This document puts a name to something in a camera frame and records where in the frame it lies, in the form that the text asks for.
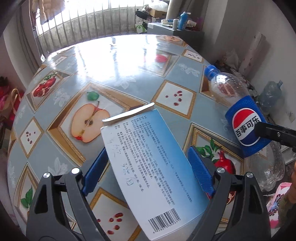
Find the person's right hand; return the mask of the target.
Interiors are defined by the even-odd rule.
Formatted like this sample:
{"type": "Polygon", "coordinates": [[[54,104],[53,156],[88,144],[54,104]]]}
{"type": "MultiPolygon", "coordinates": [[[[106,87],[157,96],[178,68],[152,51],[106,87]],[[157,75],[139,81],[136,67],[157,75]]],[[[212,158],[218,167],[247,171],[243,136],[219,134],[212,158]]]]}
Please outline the person's right hand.
{"type": "Polygon", "coordinates": [[[293,187],[294,189],[296,189],[296,163],[293,166],[293,172],[291,174],[291,187],[293,187]]]}

